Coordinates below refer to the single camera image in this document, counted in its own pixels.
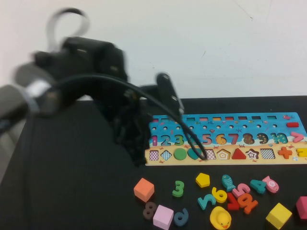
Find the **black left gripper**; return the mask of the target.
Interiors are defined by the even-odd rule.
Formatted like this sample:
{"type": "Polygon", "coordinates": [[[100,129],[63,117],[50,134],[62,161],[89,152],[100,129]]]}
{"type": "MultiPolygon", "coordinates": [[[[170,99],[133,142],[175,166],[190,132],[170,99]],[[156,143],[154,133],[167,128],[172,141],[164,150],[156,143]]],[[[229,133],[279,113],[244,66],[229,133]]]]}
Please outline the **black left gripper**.
{"type": "Polygon", "coordinates": [[[149,124],[149,114],[135,90],[124,85],[106,81],[93,81],[93,99],[102,115],[113,125],[113,141],[130,150],[136,167],[144,165],[147,136],[133,133],[134,122],[149,124]]]}

